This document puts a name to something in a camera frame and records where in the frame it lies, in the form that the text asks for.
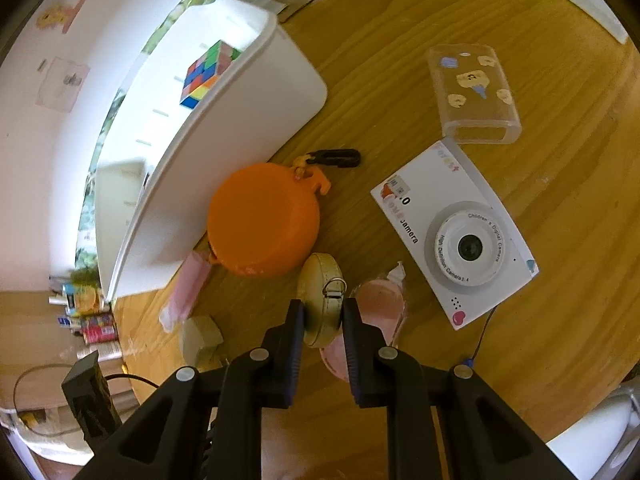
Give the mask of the cream folding mirror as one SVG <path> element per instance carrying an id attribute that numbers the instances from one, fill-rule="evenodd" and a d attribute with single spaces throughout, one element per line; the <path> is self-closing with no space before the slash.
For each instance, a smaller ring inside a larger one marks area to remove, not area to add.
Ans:
<path id="1" fill-rule="evenodd" d="M 180 351 L 186 365 L 206 364 L 224 342 L 221 330 L 210 315 L 187 318 L 180 330 Z"/>

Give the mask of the pink hair roller clip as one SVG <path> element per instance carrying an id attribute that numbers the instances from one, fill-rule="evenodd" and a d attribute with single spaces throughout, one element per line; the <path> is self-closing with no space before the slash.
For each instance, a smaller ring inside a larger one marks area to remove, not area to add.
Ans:
<path id="1" fill-rule="evenodd" d="M 210 261 L 199 252 L 191 252 L 184 260 L 176 275 L 174 289 L 158 316 L 165 333 L 170 334 L 190 316 L 211 268 Z"/>

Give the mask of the orange round pouch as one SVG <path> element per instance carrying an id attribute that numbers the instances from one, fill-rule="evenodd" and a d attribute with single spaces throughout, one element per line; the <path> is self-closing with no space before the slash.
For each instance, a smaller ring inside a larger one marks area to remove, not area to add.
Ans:
<path id="1" fill-rule="evenodd" d="M 320 230 L 318 197 L 330 192 L 324 166 L 355 168 L 354 148 L 318 150 L 292 165 L 260 162 L 235 171 L 209 203 L 212 261 L 249 278 L 278 278 L 302 264 Z"/>

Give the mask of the white children's digital camera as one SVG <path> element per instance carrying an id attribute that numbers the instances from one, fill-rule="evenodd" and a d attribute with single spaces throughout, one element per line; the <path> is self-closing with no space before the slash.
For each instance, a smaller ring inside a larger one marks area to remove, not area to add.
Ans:
<path id="1" fill-rule="evenodd" d="M 454 330 L 474 322 L 539 273 L 500 198 L 449 138 L 371 190 Z"/>

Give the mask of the clear phone case with stickers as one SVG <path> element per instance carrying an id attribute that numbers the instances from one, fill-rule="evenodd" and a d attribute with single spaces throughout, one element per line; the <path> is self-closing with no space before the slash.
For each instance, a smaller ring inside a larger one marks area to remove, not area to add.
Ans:
<path id="1" fill-rule="evenodd" d="M 522 132 L 506 74 L 486 44 L 428 51 L 442 135 L 459 144 L 512 144 Z"/>

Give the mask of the colourful rubik's cube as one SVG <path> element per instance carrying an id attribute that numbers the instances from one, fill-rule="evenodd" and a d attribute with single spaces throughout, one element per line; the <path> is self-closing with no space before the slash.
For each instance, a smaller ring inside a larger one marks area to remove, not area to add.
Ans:
<path id="1" fill-rule="evenodd" d="M 193 110 L 241 54 L 241 50 L 218 40 L 189 66 L 183 81 L 180 104 Z"/>

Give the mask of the white spray bottle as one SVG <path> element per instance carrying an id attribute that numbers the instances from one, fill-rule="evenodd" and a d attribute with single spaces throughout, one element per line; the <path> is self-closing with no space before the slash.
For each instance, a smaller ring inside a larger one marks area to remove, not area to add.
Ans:
<path id="1" fill-rule="evenodd" d="M 93 350 L 98 352 L 98 360 L 100 362 L 118 360 L 122 357 L 122 347 L 117 340 L 100 342 L 92 346 Z"/>

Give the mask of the red pen cup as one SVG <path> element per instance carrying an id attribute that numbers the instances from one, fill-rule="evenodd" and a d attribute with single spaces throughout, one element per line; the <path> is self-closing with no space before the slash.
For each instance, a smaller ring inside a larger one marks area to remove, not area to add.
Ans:
<path id="1" fill-rule="evenodd" d="M 80 331 L 86 344 L 102 344 L 118 339 L 117 327 L 111 312 L 84 316 Z"/>

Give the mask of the orange juice carton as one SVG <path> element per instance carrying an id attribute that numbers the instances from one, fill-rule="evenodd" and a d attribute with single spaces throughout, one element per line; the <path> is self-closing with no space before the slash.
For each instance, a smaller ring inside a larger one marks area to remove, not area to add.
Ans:
<path id="1" fill-rule="evenodd" d="M 92 285 L 74 284 L 70 278 L 50 276 L 49 304 L 63 307 L 71 318 L 95 315 L 104 311 L 101 289 Z"/>

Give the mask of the white plastic storage bin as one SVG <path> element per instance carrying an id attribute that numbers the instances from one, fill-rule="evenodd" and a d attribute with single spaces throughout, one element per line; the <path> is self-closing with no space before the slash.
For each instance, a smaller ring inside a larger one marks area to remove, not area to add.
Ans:
<path id="1" fill-rule="evenodd" d="M 257 38 L 192 110 L 139 197 L 107 301 L 165 287 L 201 238 L 216 188 L 264 162 L 321 110 L 328 89 L 277 17 L 224 0 Z"/>

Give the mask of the green leaf pattern poster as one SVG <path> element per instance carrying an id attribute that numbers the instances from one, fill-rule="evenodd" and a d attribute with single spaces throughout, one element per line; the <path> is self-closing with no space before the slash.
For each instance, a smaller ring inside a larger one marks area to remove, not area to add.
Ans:
<path id="1" fill-rule="evenodd" d="M 239 0 L 278 14 L 278 0 Z M 258 36 L 224 0 L 180 0 L 154 30 L 120 84 L 96 140 L 86 180 L 76 266 L 104 289 L 139 197 L 178 130 L 191 114 L 183 105 L 189 67 L 224 42 L 244 51 Z"/>

